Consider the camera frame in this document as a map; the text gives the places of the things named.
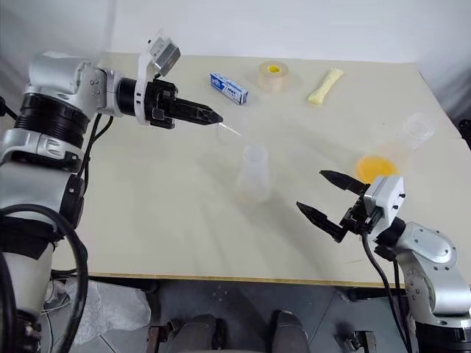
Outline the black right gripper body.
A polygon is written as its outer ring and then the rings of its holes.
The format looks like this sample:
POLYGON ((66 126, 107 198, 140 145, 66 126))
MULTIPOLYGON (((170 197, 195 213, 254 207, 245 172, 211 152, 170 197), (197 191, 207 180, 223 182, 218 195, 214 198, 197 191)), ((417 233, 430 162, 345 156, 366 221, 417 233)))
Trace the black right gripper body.
POLYGON ((368 235, 376 225, 376 209, 368 208, 360 196, 340 221, 340 226, 356 235, 368 235))

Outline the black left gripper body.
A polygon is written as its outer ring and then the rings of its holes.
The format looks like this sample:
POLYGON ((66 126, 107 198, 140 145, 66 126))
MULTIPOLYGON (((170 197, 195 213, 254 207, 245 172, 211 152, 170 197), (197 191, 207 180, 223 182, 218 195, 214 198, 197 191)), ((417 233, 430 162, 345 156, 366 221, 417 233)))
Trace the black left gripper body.
POLYGON ((151 126, 173 129, 174 119, 169 116, 169 106, 174 99, 175 86, 169 82, 148 82, 145 91, 145 119, 151 126))

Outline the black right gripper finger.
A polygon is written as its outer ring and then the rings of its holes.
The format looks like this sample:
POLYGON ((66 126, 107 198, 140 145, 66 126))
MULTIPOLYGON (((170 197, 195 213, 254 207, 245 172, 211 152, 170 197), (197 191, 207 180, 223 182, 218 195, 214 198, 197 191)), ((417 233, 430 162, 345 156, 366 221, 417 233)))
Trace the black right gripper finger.
POLYGON ((349 175, 337 171, 322 170, 319 173, 336 187, 348 190, 356 195, 363 195, 369 187, 369 184, 364 184, 349 175))
POLYGON ((296 203, 301 213, 317 228, 323 232, 329 234, 335 242, 341 243, 347 234, 347 229, 340 227, 338 224, 334 224, 328 219, 328 217, 318 211, 316 208, 303 204, 301 202, 296 203))

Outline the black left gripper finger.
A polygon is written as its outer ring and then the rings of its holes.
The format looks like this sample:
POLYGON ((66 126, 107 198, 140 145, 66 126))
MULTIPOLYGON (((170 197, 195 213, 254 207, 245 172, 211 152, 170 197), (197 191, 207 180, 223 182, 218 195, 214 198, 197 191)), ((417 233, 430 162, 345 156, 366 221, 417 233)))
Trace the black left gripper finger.
POLYGON ((177 115, 182 115, 186 113, 196 113, 198 111, 215 112, 209 106, 204 105, 204 104, 196 103, 193 101, 188 101, 185 99, 175 100, 175 117, 177 115))
POLYGON ((221 116, 215 112, 198 111, 196 113, 186 113, 177 115, 177 120, 187 121, 192 124, 199 125, 211 125, 219 124, 221 122, 221 116))

